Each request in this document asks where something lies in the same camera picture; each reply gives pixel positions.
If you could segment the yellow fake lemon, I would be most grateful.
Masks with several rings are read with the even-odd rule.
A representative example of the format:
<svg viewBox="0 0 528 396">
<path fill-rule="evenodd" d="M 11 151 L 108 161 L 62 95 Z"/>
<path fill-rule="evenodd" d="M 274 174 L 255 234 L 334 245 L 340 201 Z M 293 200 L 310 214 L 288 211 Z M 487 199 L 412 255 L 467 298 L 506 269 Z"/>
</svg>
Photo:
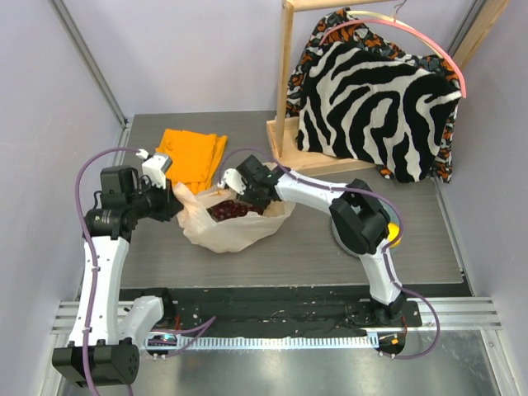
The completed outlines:
<svg viewBox="0 0 528 396">
<path fill-rule="evenodd" d="M 400 244 L 400 237 L 398 236 L 400 232 L 400 227 L 398 224 L 390 222 L 388 224 L 389 230 L 389 242 L 392 243 L 391 247 L 395 248 Z"/>
</svg>

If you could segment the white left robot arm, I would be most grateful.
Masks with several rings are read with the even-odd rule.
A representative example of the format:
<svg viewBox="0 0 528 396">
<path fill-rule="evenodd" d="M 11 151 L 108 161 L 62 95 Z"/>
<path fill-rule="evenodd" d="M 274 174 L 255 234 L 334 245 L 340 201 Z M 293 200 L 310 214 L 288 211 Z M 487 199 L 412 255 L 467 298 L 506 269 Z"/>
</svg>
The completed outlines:
<svg viewBox="0 0 528 396">
<path fill-rule="evenodd" d="M 175 321 L 177 309 L 165 288 L 147 290 L 123 319 L 118 318 L 118 303 L 137 223 L 166 222 L 182 210 L 170 187 L 105 187 L 100 202 L 82 216 L 85 274 L 78 313 L 67 346 L 52 355 L 53 367 L 66 380 L 92 394 L 102 386 L 131 386 L 150 330 L 169 328 Z"/>
</svg>

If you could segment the banana print plastic bag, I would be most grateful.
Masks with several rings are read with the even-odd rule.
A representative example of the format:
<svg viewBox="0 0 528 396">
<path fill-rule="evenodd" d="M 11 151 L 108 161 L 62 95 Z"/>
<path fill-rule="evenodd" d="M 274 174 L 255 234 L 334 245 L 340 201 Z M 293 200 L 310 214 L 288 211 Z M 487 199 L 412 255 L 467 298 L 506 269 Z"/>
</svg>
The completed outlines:
<svg viewBox="0 0 528 396">
<path fill-rule="evenodd" d="M 183 204 L 177 214 L 183 234 L 191 243 L 216 253 L 240 252 L 274 234 L 295 208 L 291 202 L 273 201 L 262 215 L 249 212 L 244 217 L 216 222 L 207 209 L 225 200 L 238 200 L 234 191 L 213 186 L 195 195 L 181 183 L 172 190 Z"/>
</svg>

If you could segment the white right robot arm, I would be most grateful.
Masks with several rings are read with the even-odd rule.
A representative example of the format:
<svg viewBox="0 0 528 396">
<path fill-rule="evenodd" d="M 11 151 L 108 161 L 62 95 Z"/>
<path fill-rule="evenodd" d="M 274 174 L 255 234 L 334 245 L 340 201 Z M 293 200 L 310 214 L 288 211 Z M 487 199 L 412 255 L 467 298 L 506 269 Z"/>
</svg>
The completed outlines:
<svg viewBox="0 0 528 396">
<path fill-rule="evenodd" d="M 226 170 L 222 182 L 240 200 L 257 207 L 273 201 L 293 202 L 329 215 L 334 237 L 361 261 L 370 285 L 370 309 L 375 321 L 389 326 L 401 318 L 406 296 L 389 251 L 390 216 L 383 198 L 364 181 L 321 181 L 281 165 L 269 168 L 251 155 Z"/>
</svg>

